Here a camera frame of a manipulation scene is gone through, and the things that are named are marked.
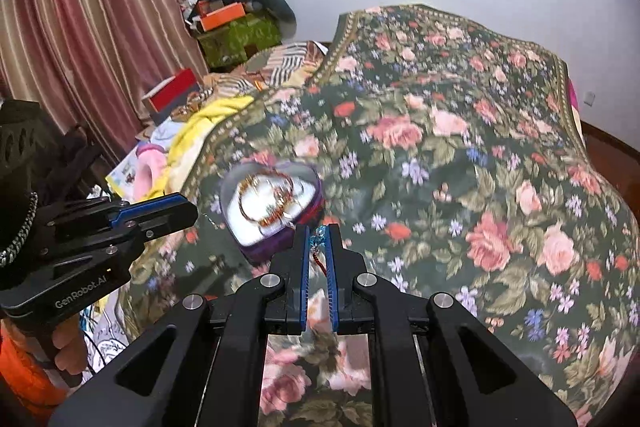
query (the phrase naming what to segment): pink toy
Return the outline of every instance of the pink toy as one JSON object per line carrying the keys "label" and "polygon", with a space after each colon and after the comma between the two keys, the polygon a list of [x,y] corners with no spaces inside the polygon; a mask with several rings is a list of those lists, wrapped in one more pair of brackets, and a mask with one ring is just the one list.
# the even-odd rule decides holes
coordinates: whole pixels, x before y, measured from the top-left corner
{"label": "pink toy", "polygon": [[138,166],[133,180],[133,199],[140,201],[162,175],[162,170],[166,167],[166,156],[162,147],[152,143],[140,144],[136,156]]}

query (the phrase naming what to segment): necklace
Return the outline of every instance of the necklace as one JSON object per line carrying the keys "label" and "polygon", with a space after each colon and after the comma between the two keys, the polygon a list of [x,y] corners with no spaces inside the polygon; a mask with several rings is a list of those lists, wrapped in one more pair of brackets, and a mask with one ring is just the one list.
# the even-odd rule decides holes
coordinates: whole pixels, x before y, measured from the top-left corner
{"label": "necklace", "polygon": [[22,223],[20,230],[18,230],[17,235],[9,246],[0,251],[0,268],[11,264],[14,261],[15,256],[20,253],[20,249],[22,249],[24,242],[29,236],[29,232],[31,232],[31,225],[33,224],[33,219],[36,217],[37,206],[38,195],[35,192],[32,192],[29,195],[29,209],[27,210],[27,216],[24,218],[24,222]]}

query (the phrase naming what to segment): wall outlet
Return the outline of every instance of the wall outlet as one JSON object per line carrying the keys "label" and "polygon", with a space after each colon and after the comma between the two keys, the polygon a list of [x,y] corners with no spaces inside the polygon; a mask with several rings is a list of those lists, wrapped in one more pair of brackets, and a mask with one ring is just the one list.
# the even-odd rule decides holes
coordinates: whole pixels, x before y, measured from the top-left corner
{"label": "wall outlet", "polygon": [[596,99],[596,94],[593,91],[587,91],[587,94],[584,95],[584,103],[589,107],[593,105],[594,100]]}

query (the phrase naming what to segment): hand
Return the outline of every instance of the hand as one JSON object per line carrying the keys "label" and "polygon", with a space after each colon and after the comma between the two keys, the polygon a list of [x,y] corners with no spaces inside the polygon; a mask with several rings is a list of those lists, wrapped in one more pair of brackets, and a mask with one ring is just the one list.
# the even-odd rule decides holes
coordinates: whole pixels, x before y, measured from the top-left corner
{"label": "hand", "polygon": [[[2,320],[2,336],[10,338],[17,347],[27,353],[31,352],[30,343],[33,341],[25,337],[8,319]],[[55,358],[56,366],[60,371],[78,375],[85,370],[87,349],[77,315],[59,324],[53,331],[51,340],[53,345],[60,350]]]}

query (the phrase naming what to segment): wooden baseboard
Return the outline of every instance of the wooden baseboard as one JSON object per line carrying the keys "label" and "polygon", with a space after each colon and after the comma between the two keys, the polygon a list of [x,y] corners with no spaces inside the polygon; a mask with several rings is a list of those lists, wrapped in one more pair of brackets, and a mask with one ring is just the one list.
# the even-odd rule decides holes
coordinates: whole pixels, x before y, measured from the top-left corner
{"label": "wooden baseboard", "polygon": [[640,152],[631,147],[630,145],[624,143],[622,140],[619,140],[615,136],[611,136],[609,133],[604,132],[602,129],[598,129],[593,125],[586,123],[584,120],[580,120],[580,124],[582,126],[582,133],[585,136],[593,136],[594,138],[603,141],[604,143],[615,147],[619,151],[622,151],[627,156],[630,156],[638,163],[640,163]]}

